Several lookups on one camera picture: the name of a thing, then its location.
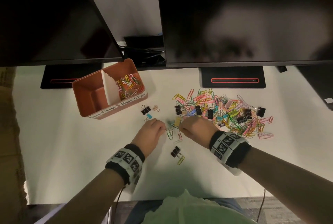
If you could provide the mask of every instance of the jeans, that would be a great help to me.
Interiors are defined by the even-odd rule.
[[[236,210],[237,212],[244,214],[243,209],[233,198],[209,198],[211,201],[215,201],[220,206],[225,206]],[[163,200],[145,200],[139,201],[132,209],[125,224],[140,224],[144,221],[144,217],[147,212],[155,212],[163,203]]]

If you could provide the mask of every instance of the monitor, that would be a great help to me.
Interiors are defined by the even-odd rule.
[[[159,0],[168,67],[332,62],[333,0]]]
[[[122,61],[93,0],[1,0],[0,66]]]

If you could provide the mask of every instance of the forearm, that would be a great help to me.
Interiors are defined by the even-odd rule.
[[[238,167],[305,222],[333,222],[332,182],[253,147]]]
[[[121,176],[105,169],[46,223],[100,224],[123,187]]]

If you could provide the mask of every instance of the black wristband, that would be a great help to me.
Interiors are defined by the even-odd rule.
[[[118,163],[114,163],[114,162],[110,161],[110,162],[106,163],[105,168],[114,170],[122,177],[125,185],[129,184],[130,176],[128,175],[127,171],[123,167],[121,167]]]
[[[240,164],[244,160],[246,154],[249,152],[250,149],[251,145],[249,145],[247,142],[242,142],[231,153],[225,164],[227,164],[229,167],[237,168],[238,164]]]
[[[225,132],[224,131],[216,131],[213,136],[210,138],[210,143],[209,143],[209,149],[213,147],[214,143],[217,141],[217,139],[223,135]]]
[[[142,153],[141,149],[138,146],[130,143],[130,144],[127,144],[124,148],[133,151],[134,154],[138,155],[139,158],[141,159],[141,161],[144,162],[144,160],[145,160],[144,154]]]

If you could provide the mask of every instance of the orange container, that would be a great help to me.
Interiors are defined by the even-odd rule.
[[[98,120],[148,98],[131,59],[75,80],[73,91],[80,115]]]

